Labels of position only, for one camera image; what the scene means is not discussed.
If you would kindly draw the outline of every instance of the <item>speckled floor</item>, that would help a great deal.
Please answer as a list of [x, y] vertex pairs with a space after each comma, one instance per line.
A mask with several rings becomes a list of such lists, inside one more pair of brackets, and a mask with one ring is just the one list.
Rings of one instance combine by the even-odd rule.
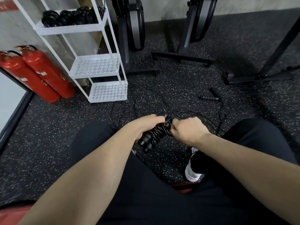
[[[244, 118], [264, 118], [284, 133], [300, 162], [300, 79], [256, 85], [226, 86], [226, 70], [247, 75], [259, 70], [283, 39], [300, 14], [300, 9], [221, 15], [213, 18], [203, 41], [190, 45], [189, 54], [212, 56], [216, 64], [159, 59], [162, 73], [157, 76], [128, 78], [128, 99], [113, 103], [91, 104], [77, 91], [70, 99], [47, 104], [35, 97], [22, 117], [0, 159], [0, 205], [17, 200], [37, 199], [68, 168], [70, 144], [77, 131], [87, 123], [106, 121], [121, 125], [133, 120], [133, 101], [140, 91], [158, 90], [178, 110], [209, 112], [219, 108], [217, 102], [198, 100], [217, 87], [224, 97], [227, 113], [224, 130]], [[150, 50], [176, 50], [184, 20], [146, 23], [145, 48], [132, 54], [132, 66], [151, 67]], [[300, 64], [300, 36], [292, 43], [272, 71]], [[165, 110], [151, 92], [137, 98], [138, 114]], [[155, 152], [145, 155], [135, 147], [140, 158], [167, 183], [183, 182], [190, 152], [171, 137], [165, 137]]]

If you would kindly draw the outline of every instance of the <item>red sign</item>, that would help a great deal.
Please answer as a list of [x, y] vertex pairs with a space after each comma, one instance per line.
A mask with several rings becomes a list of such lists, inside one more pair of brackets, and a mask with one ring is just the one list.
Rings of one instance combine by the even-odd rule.
[[18, 7], [12, 0], [0, 0], [0, 12], [18, 10]]

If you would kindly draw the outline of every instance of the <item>person's right arm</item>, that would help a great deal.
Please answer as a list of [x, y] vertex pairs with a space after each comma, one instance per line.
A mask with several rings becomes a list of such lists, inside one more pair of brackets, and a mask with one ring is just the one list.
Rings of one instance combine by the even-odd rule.
[[197, 117], [173, 120], [172, 135], [226, 168], [257, 200], [300, 224], [300, 166], [211, 134]]

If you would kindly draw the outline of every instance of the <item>red fire extinguisher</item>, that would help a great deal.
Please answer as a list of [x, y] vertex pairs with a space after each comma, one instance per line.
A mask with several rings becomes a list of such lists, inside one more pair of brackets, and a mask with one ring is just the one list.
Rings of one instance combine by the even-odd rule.
[[62, 77], [60, 71], [44, 52], [36, 49], [33, 45], [16, 47], [22, 52], [26, 64], [38, 73], [63, 98], [70, 98], [75, 94], [73, 85]]
[[[15, 53], [19, 56], [10, 56], [9, 53]], [[15, 51], [0, 51], [0, 66], [21, 83], [32, 89], [46, 102], [54, 103], [59, 100], [59, 94], [24, 62], [19, 53]]]

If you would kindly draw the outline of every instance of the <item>person's left hand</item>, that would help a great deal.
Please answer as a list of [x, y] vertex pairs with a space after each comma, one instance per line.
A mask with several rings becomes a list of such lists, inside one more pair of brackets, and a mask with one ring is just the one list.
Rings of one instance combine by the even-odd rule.
[[163, 116], [156, 116], [156, 115], [148, 115], [144, 117], [140, 117], [136, 120], [129, 122], [127, 125], [130, 128], [133, 128], [134, 131], [137, 133], [137, 140], [139, 140], [143, 132], [146, 132], [152, 128], [154, 128], [158, 123], [165, 122], [165, 118]]

